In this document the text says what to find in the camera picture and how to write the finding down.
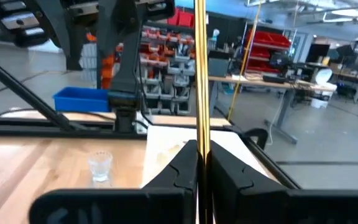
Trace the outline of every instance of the blue storage container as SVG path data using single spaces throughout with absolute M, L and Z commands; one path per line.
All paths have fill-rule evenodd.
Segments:
M 66 87 L 53 99 L 57 111 L 109 112 L 107 90 Z

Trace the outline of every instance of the brass rod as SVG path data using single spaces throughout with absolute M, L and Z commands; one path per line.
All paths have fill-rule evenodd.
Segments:
M 206 36 L 206 4 L 205 0 L 195 0 L 195 48 L 196 48 L 196 109 L 197 109 L 197 144 L 203 158 L 204 174 L 201 178 L 203 189 L 199 191 L 199 203 L 204 206 L 199 209 L 199 219 L 203 224 L 212 220 L 209 186 L 207 182 L 206 163 L 209 152 L 209 101 L 208 101 L 208 62 Z

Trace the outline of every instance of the workbench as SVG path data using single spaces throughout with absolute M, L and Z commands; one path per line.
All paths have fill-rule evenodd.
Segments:
M 10 118 L 39 118 L 37 111 L 12 112 Z M 70 120 L 106 121 L 103 118 L 66 113 Z M 155 124 L 195 125 L 194 117 L 154 116 Z M 211 126 L 230 125 L 225 119 L 211 118 Z M 113 155 L 112 187 L 139 188 L 143 171 L 148 166 L 162 170 L 168 162 L 144 161 L 144 140 L 64 139 L 64 138 L 0 138 L 0 223 L 28 223 L 27 212 L 40 195 L 53 189 L 87 188 L 91 174 L 88 153 L 109 151 Z M 277 179 L 261 164 L 267 175 Z
M 219 82 L 237 83 L 238 78 L 233 78 L 230 76 L 209 77 L 209 113 L 213 114 L 213 111 L 216 108 L 225 116 L 227 116 L 230 106 L 218 100 Z M 282 129 L 282 127 L 285 119 L 287 118 L 288 109 L 290 108 L 291 102 L 293 101 L 293 98 L 295 96 L 295 91 L 296 90 L 331 91 L 331 92 L 334 91 L 334 89 L 315 85 L 304 81 L 298 81 L 298 83 L 301 83 L 303 85 L 299 85 L 299 84 L 291 85 L 289 83 L 283 83 L 283 84 L 270 83 L 270 82 L 265 82 L 263 80 L 255 80 L 255 81 L 246 80 L 246 79 L 240 80 L 241 85 L 264 86 L 264 87 L 272 87 L 272 88 L 281 88 L 285 90 L 284 99 L 283 99 L 282 107 L 280 109 L 280 114 L 278 115 L 277 122 L 275 124 L 272 124 L 272 122 L 274 121 L 269 121 L 265 119 L 264 123 L 267 127 L 270 127 L 270 125 L 272 125 L 272 127 L 275 130 L 277 130 L 282 136 L 289 139 L 292 144 L 296 144 L 298 142 L 297 138 L 292 134 L 288 134 L 286 131 Z
M 347 73 L 347 72 L 342 72 L 340 70 L 335 70 L 333 69 L 333 75 L 336 75 L 336 76 L 342 76 L 342 77 L 347 77 L 347 78 L 353 78 L 353 79 L 356 79 L 358 80 L 358 75 L 352 75 L 350 73 Z M 358 101 L 358 85 L 357 85 L 357 88 L 356 88 L 356 93 L 355 95 L 353 96 L 353 102 L 354 103 L 357 103 Z

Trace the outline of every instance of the clear plastic cup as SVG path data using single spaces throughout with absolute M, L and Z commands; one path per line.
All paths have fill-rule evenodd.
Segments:
M 93 182 L 105 182 L 110 178 L 112 155 L 106 151 L 92 153 L 88 158 Z

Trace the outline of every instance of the concrete floor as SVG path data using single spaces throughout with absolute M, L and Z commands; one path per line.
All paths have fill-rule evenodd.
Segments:
M 93 85 L 79 72 L 65 73 L 62 55 L 0 46 L 0 66 L 51 106 L 58 90 Z M 231 101 L 231 96 L 219 97 Z M 195 114 L 194 94 L 192 101 Z M 243 130 L 265 128 L 263 120 L 273 118 L 279 103 L 274 93 L 242 93 L 232 120 Z M 273 145 L 266 151 L 306 189 L 358 189 L 358 104 L 337 97 L 330 104 L 325 110 L 298 105 L 289 112 L 284 125 L 298 138 L 298 144 L 290 144 L 273 131 Z M 12 107 L 29 105 L 0 83 L 0 112 Z

